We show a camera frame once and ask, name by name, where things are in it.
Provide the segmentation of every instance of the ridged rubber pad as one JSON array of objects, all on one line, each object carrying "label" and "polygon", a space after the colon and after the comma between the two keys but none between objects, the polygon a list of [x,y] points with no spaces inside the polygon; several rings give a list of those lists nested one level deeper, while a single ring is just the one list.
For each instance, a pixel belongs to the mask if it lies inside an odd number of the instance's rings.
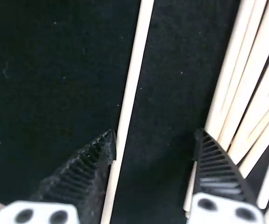
[{"label": "ridged rubber pad", "polygon": [[112,130],[100,135],[44,179],[30,200],[69,203],[76,206],[81,224],[100,223],[115,145]]},{"label": "ridged rubber pad", "polygon": [[204,130],[196,132],[198,162],[193,193],[203,192],[255,205],[255,197],[229,155]]}]

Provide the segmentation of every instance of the black fabric background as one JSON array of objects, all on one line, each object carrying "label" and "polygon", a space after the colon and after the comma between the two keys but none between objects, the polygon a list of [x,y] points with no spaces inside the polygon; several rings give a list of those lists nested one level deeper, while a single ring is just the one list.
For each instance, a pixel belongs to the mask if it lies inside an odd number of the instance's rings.
[{"label": "black fabric background", "polygon": [[[139,0],[0,0],[0,200],[25,199],[117,128]],[[205,124],[238,0],[155,0],[113,224],[184,223],[193,133]],[[257,194],[269,150],[249,177]]]}]

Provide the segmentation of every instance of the screw hole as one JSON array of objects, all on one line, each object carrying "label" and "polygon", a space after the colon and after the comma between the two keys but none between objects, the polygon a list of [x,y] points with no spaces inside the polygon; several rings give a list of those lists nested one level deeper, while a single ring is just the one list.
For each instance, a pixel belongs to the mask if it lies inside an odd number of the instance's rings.
[{"label": "screw hole", "polygon": [[68,218],[67,212],[66,211],[57,211],[52,216],[50,217],[50,224],[64,224],[66,223]]},{"label": "screw hole", "polygon": [[239,218],[247,220],[247,221],[255,221],[256,220],[255,214],[252,211],[245,209],[245,208],[236,209],[236,215]]},{"label": "screw hole", "polygon": [[205,199],[205,198],[200,199],[198,202],[198,205],[209,211],[217,211],[216,204],[209,199]]},{"label": "screw hole", "polygon": [[25,209],[22,210],[15,218],[16,223],[26,223],[28,222],[33,216],[33,210]]}]

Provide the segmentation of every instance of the black cloth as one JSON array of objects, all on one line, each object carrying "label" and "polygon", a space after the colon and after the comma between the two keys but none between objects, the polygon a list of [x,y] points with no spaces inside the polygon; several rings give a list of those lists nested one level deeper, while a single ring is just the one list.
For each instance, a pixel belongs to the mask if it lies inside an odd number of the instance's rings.
[{"label": "black cloth", "polygon": [[[117,129],[139,4],[0,0],[3,203],[27,198],[74,151]],[[155,0],[111,223],[184,223],[193,133],[238,6]],[[249,178],[256,194],[267,159]]]}]

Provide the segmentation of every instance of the bundle of wooden sticks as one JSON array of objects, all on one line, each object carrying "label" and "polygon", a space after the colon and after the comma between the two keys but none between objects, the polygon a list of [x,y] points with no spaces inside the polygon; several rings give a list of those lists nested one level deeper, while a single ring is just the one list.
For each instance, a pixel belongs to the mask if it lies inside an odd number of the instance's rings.
[{"label": "bundle of wooden sticks", "polygon": [[[242,0],[223,61],[206,131],[229,154],[244,178],[269,145],[269,1]],[[184,210],[189,216],[194,165]],[[257,199],[269,201],[269,166]],[[269,224],[269,208],[265,213]]]}]

